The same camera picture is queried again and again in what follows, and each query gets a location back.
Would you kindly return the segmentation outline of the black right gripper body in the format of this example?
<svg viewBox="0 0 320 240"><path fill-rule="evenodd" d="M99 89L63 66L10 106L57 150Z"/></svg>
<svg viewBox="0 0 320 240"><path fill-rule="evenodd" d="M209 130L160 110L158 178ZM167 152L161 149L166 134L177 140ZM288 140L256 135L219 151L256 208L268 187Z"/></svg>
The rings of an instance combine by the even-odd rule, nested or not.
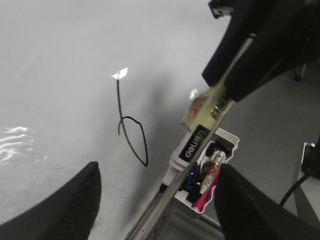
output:
<svg viewBox="0 0 320 240"><path fill-rule="evenodd" d="M265 18L261 26L249 34L255 34L255 40L260 36L270 36L280 31L320 30L320 2L318 0L264 1Z"/></svg>

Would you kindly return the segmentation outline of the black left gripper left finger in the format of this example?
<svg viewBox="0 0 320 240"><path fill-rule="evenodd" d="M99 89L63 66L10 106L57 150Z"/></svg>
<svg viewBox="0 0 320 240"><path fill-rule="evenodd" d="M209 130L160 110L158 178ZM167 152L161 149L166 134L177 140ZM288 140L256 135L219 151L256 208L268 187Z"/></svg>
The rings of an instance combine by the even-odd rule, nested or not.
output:
<svg viewBox="0 0 320 240"><path fill-rule="evenodd" d="M86 240L100 209L101 173L89 162L65 185L26 212L1 224L2 240Z"/></svg>

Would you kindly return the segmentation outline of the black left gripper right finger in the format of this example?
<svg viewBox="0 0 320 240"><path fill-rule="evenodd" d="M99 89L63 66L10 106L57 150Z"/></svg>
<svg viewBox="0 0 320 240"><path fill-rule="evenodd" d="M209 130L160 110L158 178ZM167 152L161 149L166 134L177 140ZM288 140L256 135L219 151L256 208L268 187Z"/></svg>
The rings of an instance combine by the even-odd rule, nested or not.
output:
<svg viewBox="0 0 320 240"><path fill-rule="evenodd" d="M236 169L222 164L214 206L227 240L318 240L320 230L280 207Z"/></svg>

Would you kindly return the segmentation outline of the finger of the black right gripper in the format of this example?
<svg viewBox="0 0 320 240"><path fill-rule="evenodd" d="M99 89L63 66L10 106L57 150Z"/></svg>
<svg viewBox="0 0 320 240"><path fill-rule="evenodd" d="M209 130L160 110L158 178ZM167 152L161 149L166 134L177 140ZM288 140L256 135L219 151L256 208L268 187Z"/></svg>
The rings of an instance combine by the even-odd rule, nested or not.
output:
<svg viewBox="0 0 320 240"><path fill-rule="evenodd" d="M260 36L231 69L224 85L239 102L278 75L320 57L320 31L280 31Z"/></svg>
<svg viewBox="0 0 320 240"><path fill-rule="evenodd" d="M212 0L208 5L215 19L231 16L219 46L202 72L203 79L211 87L220 80L249 34L261 26L265 18L265 1Z"/></svg>

